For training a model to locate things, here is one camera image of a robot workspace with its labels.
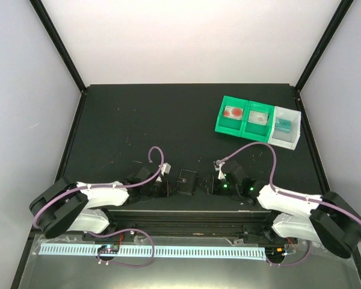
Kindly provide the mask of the black leather card holder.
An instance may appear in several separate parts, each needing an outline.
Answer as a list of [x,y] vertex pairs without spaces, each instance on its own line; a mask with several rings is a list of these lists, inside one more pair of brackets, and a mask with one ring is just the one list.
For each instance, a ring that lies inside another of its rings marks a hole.
[[179,194],[193,196],[196,189],[198,175],[198,172],[195,170],[181,169],[180,174],[177,177],[176,191]]

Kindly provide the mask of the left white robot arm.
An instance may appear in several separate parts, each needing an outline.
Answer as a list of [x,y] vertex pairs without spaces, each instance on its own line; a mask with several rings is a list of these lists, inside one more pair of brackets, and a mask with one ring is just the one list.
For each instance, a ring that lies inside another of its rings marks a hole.
[[91,231],[103,240],[111,240],[117,225],[107,208],[169,197],[170,170],[169,163],[147,163],[136,175],[108,184],[86,184],[62,177],[30,203],[34,227],[46,238],[67,231]]

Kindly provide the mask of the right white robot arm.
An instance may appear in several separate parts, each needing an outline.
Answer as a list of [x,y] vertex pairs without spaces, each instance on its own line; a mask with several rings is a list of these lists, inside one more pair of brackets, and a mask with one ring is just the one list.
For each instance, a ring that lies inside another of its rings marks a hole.
[[361,217],[337,193],[308,195],[285,190],[249,177],[236,161],[218,162],[215,168],[216,175],[201,181],[202,189],[271,211],[271,221],[261,228],[265,241],[304,239],[340,258],[350,258],[361,242]]

